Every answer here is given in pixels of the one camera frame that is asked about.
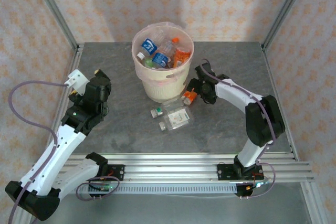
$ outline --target orange bottle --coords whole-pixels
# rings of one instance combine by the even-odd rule
[[[173,38],[172,42],[174,43],[176,47],[176,53],[174,57],[174,68],[179,67],[182,65],[189,57],[191,54],[191,51],[188,50],[187,48],[183,47],[179,42],[179,38]]]

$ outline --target orange object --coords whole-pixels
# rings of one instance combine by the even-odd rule
[[[176,53],[174,56],[174,65],[173,68],[177,68],[182,65],[191,55],[190,50],[186,49],[185,47],[181,46],[179,38],[173,38],[172,42],[176,45]]]
[[[185,91],[182,97],[185,97],[183,102],[186,105],[190,105],[196,99],[197,93],[194,91],[194,89],[191,92],[190,91]]]

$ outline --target patterned wall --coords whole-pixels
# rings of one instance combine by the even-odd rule
[[[336,0],[296,0],[267,52],[290,130],[336,219]]]
[[[1,0],[0,5],[0,220],[5,223],[13,202],[4,187],[30,169],[48,137],[12,114],[8,94],[26,80],[63,82],[73,52],[44,0]],[[14,106],[51,126],[60,95],[61,88],[26,86],[14,95]]]
[[[199,41],[263,41],[285,0],[55,0],[77,42],[131,41],[171,21]]]

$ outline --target floral wallpaper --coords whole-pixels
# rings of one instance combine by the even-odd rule
[[[132,41],[170,21],[196,41],[262,42],[285,0],[55,0],[77,42]]]
[[[20,178],[46,147],[48,133],[17,119],[8,94],[26,80],[64,82],[72,49],[44,0],[0,0],[0,220],[13,206],[5,193],[10,180]],[[24,117],[51,126],[61,88],[33,84],[14,95],[14,107]]]
[[[336,219],[336,0],[296,0],[267,51],[302,160]]]

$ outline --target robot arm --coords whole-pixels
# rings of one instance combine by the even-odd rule
[[[10,198],[15,201],[26,185],[29,185],[20,199],[19,206],[37,217],[46,220],[56,210],[59,202],[76,186],[89,178],[101,175],[107,169],[107,160],[91,153],[73,170],[58,175],[66,160],[75,148],[85,139],[90,131],[108,113],[107,99],[111,92],[110,79],[97,70],[89,81],[79,70],[69,75],[65,84],[73,87],[69,96],[73,102],[58,128],[58,145],[50,143],[34,167],[19,182],[11,181],[5,188]],[[51,150],[56,151],[33,181],[30,178],[41,168]]]
[[[212,71],[209,62],[202,64],[205,71],[210,75],[224,80],[225,83],[218,82],[204,73],[200,66],[196,67],[198,79],[192,79],[187,87],[187,91],[196,92],[201,96],[205,103],[214,104],[217,98],[222,98],[246,115],[246,132],[248,140],[243,150],[235,157],[234,164],[231,166],[233,176],[222,176],[230,179],[247,179],[250,178],[251,172],[256,168],[256,159],[262,153],[267,144],[272,143],[270,128],[265,120],[261,108],[256,98],[264,106],[272,124],[275,136],[278,137],[285,131],[284,121],[282,119],[276,99],[268,95],[263,97],[254,94],[237,85],[228,76],[221,74],[216,76]]]

